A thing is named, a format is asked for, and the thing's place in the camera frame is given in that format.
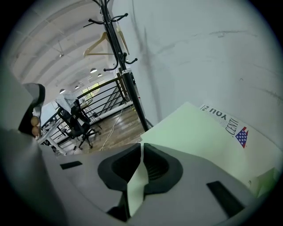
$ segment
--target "coat rack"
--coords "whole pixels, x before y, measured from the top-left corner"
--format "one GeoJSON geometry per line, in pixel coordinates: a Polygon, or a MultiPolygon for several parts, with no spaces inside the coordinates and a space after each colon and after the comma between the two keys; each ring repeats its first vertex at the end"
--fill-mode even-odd
{"type": "Polygon", "coordinates": [[[137,61],[138,59],[135,58],[132,62],[126,61],[127,53],[122,52],[120,43],[118,41],[115,29],[114,29],[113,24],[112,24],[113,22],[117,22],[117,21],[121,20],[122,18],[128,16],[128,14],[125,13],[124,15],[115,16],[115,17],[111,18],[110,15],[109,15],[109,12],[108,12],[108,8],[107,8],[108,2],[110,0],[104,0],[104,1],[99,0],[99,2],[97,0],[93,0],[93,1],[96,4],[99,5],[103,21],[95,21],[93,19],[89,19],[88,21],[91,22],[91,23],[86,25],[86,26],[92,25],[94,23],[104,25],[105,31],[106,31],[108,39],[109,39],[110,46],[113,50],[113,53],[114,53],[114,56],[115,56],[115,59],[116,59],[115,67],[114,68],[105,68],[104,71],[106,72],[106,71],[115,70],[118,67],[118,63],[120,64],[120,67],[121,67],[121,70],[122,70],[122,77],[124,78],[125,85],[127,87],[129,96],[133,101],[133,104],[134,104],[135,109],[138,113],[138,116],[141,120],[141,124],[142,124],[144,130],[148,131],[149,128],[148,128],[148,125],[146,123],[145,115],[143,114],[141,104],[139,102],[136,91],[134,89],[134,84],[133,84],[132,78],[130,76],[130,73],[127,71],[127,68],[126,68],[126,65],[125,65],[125,64],[132,64],[135,61],[137,61]]]}

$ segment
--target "ceiling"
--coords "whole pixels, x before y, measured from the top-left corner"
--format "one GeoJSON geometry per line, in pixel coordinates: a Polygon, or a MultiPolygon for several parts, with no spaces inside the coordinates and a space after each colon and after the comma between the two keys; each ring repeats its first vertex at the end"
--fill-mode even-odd
{"type": "MultiPolygon", "coordinates": [[[[104,32],[103,25],[83,28],[89,18],[102,20],[100,9],[92,0],[39,0],[11,32],[2,52],[4,58],[20,82],[46,87],[45,102],[53,100],[61,88],[74,91],[75,85],[86,77],[93,76],[95,80],[98,73],[113,73],[103,71],[113,66],[112,55],[83,57],[104,32]],[[90,74],[91,68],[98,71],[90,74]]],[[[103,41],[95,52],[112,50],[103,41]]]]}

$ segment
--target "american flag logo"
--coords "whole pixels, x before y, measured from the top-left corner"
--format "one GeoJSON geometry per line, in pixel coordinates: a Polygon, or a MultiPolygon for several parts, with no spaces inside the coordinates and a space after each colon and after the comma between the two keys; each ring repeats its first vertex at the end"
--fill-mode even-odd
{"type": "Polygon", "coordinates": [[[248,138],[248,132],[249,131],[245,131],[247,128],[244,127],[240,132],[238,132],[238,134],[236,135],[236,139],[240,142],[241,146],[243,148],[245,148],[246,146],[246,142],[247,142],[247,138],[248,138]]]}

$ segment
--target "window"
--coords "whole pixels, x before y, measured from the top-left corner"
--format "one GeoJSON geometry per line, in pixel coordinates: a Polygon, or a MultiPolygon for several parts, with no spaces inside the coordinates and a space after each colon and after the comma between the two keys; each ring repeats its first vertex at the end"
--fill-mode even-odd
{"type": "MultiPolygon", "coordinates": [[[[95,87],[97,87],[97,86],[99,86],[99,85],[101,85],[101,84],[103,84],[103,83],[104,83],[104,80],[101,80],[100,82],[95,83],[95,84],[93,84],[92,86],[89,86],[88,88],[82,90],[82,93],[84,94],[84,93],[86,93],[87,91],[89,91],[89,90],[91,90],[91,89],[93,89],[93,88],[95,88],[95,87]]],[[[97,95],[98,92],[99,92],[99,90],[100,90],[100,89],[97,89],[97,90],[94,90],[93,92],[91,92],[91,93],[89,93],[89,94],[86,94],[85,97],[84,97],[85,100],[88,100],[88,99],[94,97],[95,95],[97,95]]]]}

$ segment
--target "black office chair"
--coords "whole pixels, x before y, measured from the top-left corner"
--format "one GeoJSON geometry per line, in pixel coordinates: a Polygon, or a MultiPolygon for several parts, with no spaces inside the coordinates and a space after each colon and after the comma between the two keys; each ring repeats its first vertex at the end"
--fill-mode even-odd
{"type": "Polygon", "coordinates": [[[89,147],[92,148],[92,145],[89,142],[89,137],[93,134],[101,134],[99,131],[95,131],[94,129],[90,128],[90,122],[91,120],[87,116],[87,114],[80,108],[80,102],[79,100],[76,100],[74,102],[74,106],[71,108],[71,114],[63,109],[58,104],[58,115],[63,121],[69,126],[71,129],[71,132],[67,132],[66,129],[61,130],[63,133],[65,133],[67,136],[69,136],[71,139],[75,139],[76,137],[79,137],[83,135],[83,140],[81,141],[79,148],[83,144],[83,142],[86,140],[89,147]],[[78,122],[78,119],[81,119],[84,124],[80,125],[78,122]]]}

